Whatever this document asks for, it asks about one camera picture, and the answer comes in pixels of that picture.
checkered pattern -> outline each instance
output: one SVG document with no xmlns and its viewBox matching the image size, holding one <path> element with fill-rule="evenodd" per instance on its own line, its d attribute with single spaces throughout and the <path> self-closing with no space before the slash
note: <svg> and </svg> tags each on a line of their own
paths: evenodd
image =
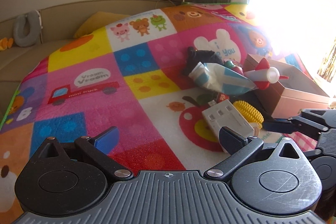
<svg viewBox="0 0 336 224">
<path fill-rule="evenodd" d="M 292 138 L 303 152 L 314 150 L 317 145 L 317 141 L 303 135 L 300 132 L 294 132 L 292 134 L 284 134 L 284 136 Z"/>
</svg>

pink box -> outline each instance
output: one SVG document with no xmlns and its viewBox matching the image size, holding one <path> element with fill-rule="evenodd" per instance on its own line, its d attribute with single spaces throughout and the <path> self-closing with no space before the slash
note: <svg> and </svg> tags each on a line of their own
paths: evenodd
<svg viewBox="0 0 336 224">
<path fill-rule="evenodd" d="M 248 54 L 244 71 L 254 70 L 262 58 Z M 279 80 L 265 90 L 254 91 L 264 109 L 273 118 L 296 116 L 305 108 L 328 108 L 330 97 L 298 68 L 271 59 L 268 61 L 271 67 L 279 70 L 280 75 L 289 76 L 289 80 Z"/>
</svg>

green ball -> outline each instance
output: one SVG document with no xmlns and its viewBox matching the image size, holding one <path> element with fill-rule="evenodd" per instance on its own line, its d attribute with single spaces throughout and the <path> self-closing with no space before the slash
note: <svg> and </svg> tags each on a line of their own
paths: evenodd
<svg viewBox="0 0 336 224">
<path fill-rule="evenodd" d="M 233 69 L 235 67 L 235 64 L 231 61 L 231 60 L 227 60 L 224 63 L 224 67 L 228 68 L 228 69 Z"/>
</svg>

beige couch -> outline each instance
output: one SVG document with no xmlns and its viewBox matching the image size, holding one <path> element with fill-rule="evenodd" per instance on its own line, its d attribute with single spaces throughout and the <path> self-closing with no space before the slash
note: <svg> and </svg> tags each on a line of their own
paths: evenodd
<svg viewBox="0 0 336 224">
<path fill-rule="evenodd" d="M 22 79 L 50 53 L 70 43 L 79 26 L 98 11 L 135 15 L 172 3 L 157 0 L 93 0 L 40 10 L 42 32 L 34 46 L 0 52 L 0 121 Z M 0 38 L 13 37 L 14 18 L 0 22 Z"/>
</svg>

yellow square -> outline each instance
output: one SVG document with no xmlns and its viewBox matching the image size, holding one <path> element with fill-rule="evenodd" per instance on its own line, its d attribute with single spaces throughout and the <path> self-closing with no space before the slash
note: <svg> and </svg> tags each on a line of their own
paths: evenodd
<svg viewBox="0 0 336 224">
<path fill-rule="evenodd" d="M 48 72 L 66 68 L 108 53 L 112 49 L 105 27 L 81 37 L 49 56 Z"/>
<path fill-rule="evenodd" d="M 138 100 L 180 90 L 162 70 L 125 76 L 124 79 Z"/>
<path fill-rule="evenodd" d="M 250 23 L 253 26 L 258 26 L 259 22 L 255 18 L 255 15 L 252 11 L 250 11 L 250 8 L 247 4 L 231 4 L 224 8 L 231 14 L 233 14 L 235 17 L 238 17 L 239 19 Z"/>
</svg>

